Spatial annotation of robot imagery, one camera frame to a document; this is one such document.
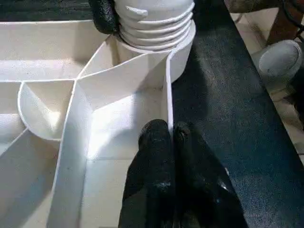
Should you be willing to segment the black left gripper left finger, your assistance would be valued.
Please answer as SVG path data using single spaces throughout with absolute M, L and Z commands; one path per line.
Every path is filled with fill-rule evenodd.
M 175 164 L 164 120 L 149 121 L 126 175 L 120 228 L 171 228 L 175 213 Z

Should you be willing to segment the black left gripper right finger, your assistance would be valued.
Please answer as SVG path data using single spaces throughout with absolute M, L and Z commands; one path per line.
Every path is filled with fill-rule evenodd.
M 246 228 L 226 169 L 193 124 L 175 125 L 174 152 L 181 227 Z

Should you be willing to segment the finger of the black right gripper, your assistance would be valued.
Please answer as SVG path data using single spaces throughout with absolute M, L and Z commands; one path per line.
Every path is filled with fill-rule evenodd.
M 89 0 L 96 29 L 103 34 L 119 32 L 118 15 L 114 8 L 114 0 Z

